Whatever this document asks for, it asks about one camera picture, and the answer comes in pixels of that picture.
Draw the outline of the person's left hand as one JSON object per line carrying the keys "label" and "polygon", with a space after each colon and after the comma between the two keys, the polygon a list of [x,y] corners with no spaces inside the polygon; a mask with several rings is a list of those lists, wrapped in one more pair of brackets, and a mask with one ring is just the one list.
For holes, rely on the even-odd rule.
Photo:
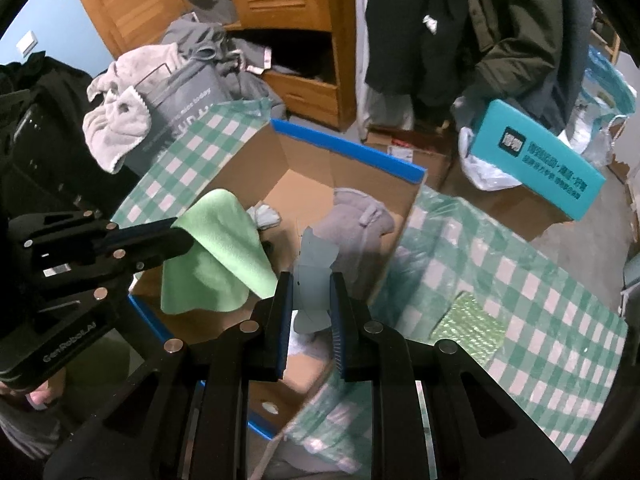
{"label": "person's left hand", "polygon": [[0,382],[2,396],[8,396],[11,399],[23,399],[41,408],[58,400],[64,393],[66,384],[66,368],[58,370],[52,377],[47,379],[39,387],[32,390],[15,390],[7,386],[4,382]]}

